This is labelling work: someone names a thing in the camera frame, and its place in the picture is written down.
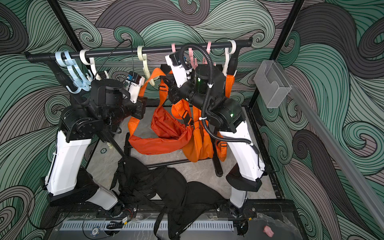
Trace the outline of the red orange black backpack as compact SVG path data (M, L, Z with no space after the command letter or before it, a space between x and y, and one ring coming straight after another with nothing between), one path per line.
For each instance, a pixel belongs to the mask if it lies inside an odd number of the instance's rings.
M182 149L171 147L164 144L163 141L158 140L157 134L151 128L151 122L156 108L151 112L152 115L150 118L138 120L131 117L128 122L128 130L130 133L129 143L134 150L142 155L169 154Z

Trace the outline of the orange tote bag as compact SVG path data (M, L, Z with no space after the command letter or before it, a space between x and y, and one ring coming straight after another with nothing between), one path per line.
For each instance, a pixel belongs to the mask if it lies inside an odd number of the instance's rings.
M182 148L187 159L193 163L199 160L211 159L214 150L211 137L200 120L201 110L196 107L191 110L186 100L180 100L172 106L172 114L178 120L185 120L187 127L193 130L189 143Z

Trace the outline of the orange fanny pack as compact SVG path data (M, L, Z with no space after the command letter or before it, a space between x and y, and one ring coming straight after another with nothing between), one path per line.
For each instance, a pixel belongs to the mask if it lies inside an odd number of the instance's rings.
M225 96L227 98L230 97L232 92L232 87L235 82L235 76L234 75L227 75L226 77L226 86L225 86ZM228 150L228 144L223 141L215 141L215 149L217 151L218 158L221 162L224 162L227 158L227 150Z

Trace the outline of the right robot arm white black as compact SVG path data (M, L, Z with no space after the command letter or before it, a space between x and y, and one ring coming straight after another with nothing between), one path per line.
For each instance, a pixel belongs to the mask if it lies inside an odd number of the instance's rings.
M266 165L251 139L248 124L240 104L230 98L230 78L213 67L213 83L209 83L209 66L168 64L164 82L169 87L169 99L175 118L183 120L193 130L192 142L185 148L192 160L198 153L215 153L220 160L230 149L236 165L227 175L232 187L230 202L242 209L248 192L259 190Z

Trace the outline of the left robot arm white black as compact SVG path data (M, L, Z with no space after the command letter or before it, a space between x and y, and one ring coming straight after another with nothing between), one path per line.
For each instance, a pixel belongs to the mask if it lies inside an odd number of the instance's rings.
M127 117L141 118L144 115L147 99L140 91L145 79L128 78L126 83L127 87L118 80L94 80L87 100L63 110L56 153L44 179L51 207L90 202L113 216L122 211L123 204L117 195L97 183L81 163L95 135L113 141L110 127Z

